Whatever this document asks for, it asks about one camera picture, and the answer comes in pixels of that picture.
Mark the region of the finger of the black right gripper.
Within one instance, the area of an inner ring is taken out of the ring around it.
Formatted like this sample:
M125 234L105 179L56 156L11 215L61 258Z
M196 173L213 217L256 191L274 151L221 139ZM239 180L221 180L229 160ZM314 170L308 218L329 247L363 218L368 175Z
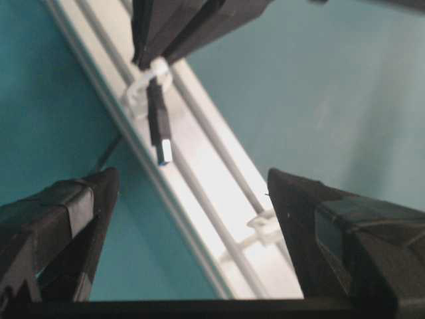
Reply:
M133 1L132 63L147 69L159 56L168 57L194 27L222 7L223 1Z
M169 64L257 19L270 4L261 0L207 1L167 47Z

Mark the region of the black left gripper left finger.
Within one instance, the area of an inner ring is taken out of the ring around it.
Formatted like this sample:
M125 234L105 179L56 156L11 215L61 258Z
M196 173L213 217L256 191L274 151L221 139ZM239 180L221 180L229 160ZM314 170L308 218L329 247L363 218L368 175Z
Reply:
M109 167L1 206L1 301L89 299L119 188Z

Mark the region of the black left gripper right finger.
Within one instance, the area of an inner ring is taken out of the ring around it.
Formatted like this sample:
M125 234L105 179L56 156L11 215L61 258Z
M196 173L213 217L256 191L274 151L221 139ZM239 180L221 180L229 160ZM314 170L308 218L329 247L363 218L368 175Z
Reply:
M310 304L354 318L424 317L424 213L272 168L268 192Z

